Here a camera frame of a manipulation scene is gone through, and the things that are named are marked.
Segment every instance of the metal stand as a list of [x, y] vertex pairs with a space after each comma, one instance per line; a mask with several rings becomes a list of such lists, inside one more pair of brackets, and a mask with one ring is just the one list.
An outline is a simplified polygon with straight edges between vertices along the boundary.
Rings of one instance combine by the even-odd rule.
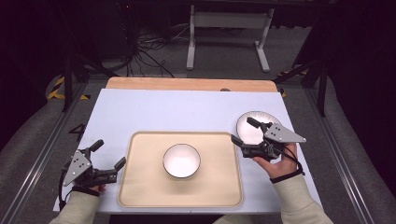
[[263, 46], [274, 10], [269, 9], [268, 13], [248, 14], [248, 13], [218, 13], [218, 12], [195, 12], [195, 7], [191, 6], [190, 15], [190, 44], [187, 55], [187, 70], [194, 68], [195, 56], [195, 27], [227, 27], [227, 28], [249, 28], [262, 29], [262, 38], [255, 42], [255, 48], [259, 56], [263, 72], [269, 72], [270, 67], [264, 54]]
[[318, 110], [320, 112], [320, 115], [322, 117], [325, 117], [324, 100], [326, 94], [327, 75], [328, 75], [328, 70], [325, 62], [313, 61], [308, 64], [300, 65], [299, 67], [289, 71], [286, 75], [282, 77], [277, 77], [273, 81], [275, 82], [275, 84], [280, 84], [281, 82], [296, 76], [297, 74], [305, 71], [306, 69], [309, 70], [306, 73], [303, 80], [301, 81], [301, 84], [303, 85], [304, 88], [312, 88], [315, 85], [318, 78], [320, 78], [319, 89], [318, 89]]

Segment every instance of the white table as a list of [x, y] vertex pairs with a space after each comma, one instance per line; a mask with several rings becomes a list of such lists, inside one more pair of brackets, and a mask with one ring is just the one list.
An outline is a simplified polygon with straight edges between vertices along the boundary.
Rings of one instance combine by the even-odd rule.
[[[293, 130], [287, 109], [278, 92], [238, 91], [146, 91], [103, 89], [92, 111], [78, 148], [105, 144], [92, 153], [94, 168], [111, 169], [126, 155], [131, 136], [138, 131], [228, 132], [236, 135], [236, 122], [248, 111], [264, 111]], [[309, 191], [320, 199], [304, 155], [298, 158], [306, 173]], [[118, 203], [123, 169], [118, 182], [106, 186], [98, 212], [107, 214], [265, 214], [280, 212], [280, 204], [268, 174], [238, 150], [243, 201], [237, 207], [216, 208], [124, 208]], [[64, 195], [71, 186], [64, 188]], [[59, 211], [55, 202], [54, 211]]]

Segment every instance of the metal frame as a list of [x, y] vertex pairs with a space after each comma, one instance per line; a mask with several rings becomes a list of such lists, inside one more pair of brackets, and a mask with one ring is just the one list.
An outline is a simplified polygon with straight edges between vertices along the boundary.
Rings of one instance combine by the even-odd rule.
[[269, 72], [265, 53], [263, 50], [265, 39], [271, 25], [274, 10], [269, 9], [267, 13], [218, 13], [218, 12], [195, 12], [195, 6], [191, 6], [190, 14], [190, 44], [187, 54], [187, 70], [194, 68], [195, 57], [195, 27], [227, 27], [227, 28], [249, 28], [262, 29], [260, 41], [255, 41], [255, 49], [259, 56], [263, 72]]

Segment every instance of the gray carpet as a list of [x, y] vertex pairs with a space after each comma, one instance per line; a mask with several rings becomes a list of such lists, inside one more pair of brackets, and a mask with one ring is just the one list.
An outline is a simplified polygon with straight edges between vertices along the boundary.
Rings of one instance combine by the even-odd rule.
[[[158, 62], [166, 60], [164, 66], [177, 77], [230, 78], [230, 79], [273, 79], [282, 71], [289, 71], [309, 28], [271, 29], [264, 45], [270, 73], [263, 73], [253, 42], [260, 36], [255, 30], [245, 30], [239, 35], [230, 35], [221, 30], [198, 32], [195, 51], [195, 65], [192, 71], [186, 70], [188, 41], [180, 39], [159, 50], [148, 53]], [[147, 57], [142, 59], [154, 64]], [[134, 76], [160, 75], [165, 71], [133, 61]], [[279, 85], [285, 89], [286, 108], [294, 130], [309, 141], [302, 146], [305, 158], [318, 189], [323, 208], [334, 223], [364, 223], [348, 195], [345, 182], [333, 160], [331, 145], [319, 125], [318, 112], [309, 102], [308, 90], [299, 85], [301, 77], [293, 77]], [[57, 197], [58, 180], [61, 168], [78, 147], [78, 135], [69, 133], [79, 124], [87, 124], [99, 90], [106, 85], [106, 77], [92, 75], [84, 94], [90, 100], [77, 100], [76, 106], [61, 129], [59, 138], [31, 194], [17, 211], [14, 223], [48, 223], [57, 214], [52, 212]], [[40, 111], [34, 114], [13, 136], [0, 154], [0, 217], [4, 217], [18, 194], [20, 187], [42, 148], [46, 145], [53, 128], [61, 118], [63, 100], [51, 99]], [[326, 120], [329, 122], [336, 143], [340, 147], [348, 168], [361, 190], [374, 223], [390, 224], [396, 220], [394, 197], [378, 176], [370, 163], [359, 139], [349, 126], [342, 109], [336, 101], [332, 83], [328, 83], [325, 103]], [[108, 223], [109, 215], [97, 214], [94, 223]], [[279, 214], [255, 216], [255, 223], [281, 223]]]

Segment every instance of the stand leg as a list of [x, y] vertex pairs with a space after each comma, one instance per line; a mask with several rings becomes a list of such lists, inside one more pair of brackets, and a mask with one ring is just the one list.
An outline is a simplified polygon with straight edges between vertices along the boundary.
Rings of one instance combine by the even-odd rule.
[[262, 38], [260, 39], [260, 42], [259, 41], [255, 42], [257, 55], [259, 56], [259, 60], [260, 60], [260, 64], [262, 65], [263, 72], [270, 72], [270, 66], [268, 65], [267, 58], [265, 57], [263, 47], [264, 47], [265, 39], [267, 38], [268, 35], [268, 30], [270, 29], [273, 15], [274, 15], [274, 10], [269, 9], [264, 26], [262, 27]]
[[190, 15], [190, 44], [189, 44], [189, 53], [187, 55], [187, 70], [192, 70], [194, 68], [194, 55], [195, 55], [195, 39], [194, 39], [194, 14], [195, 8], [191, 6], [191, 15]]

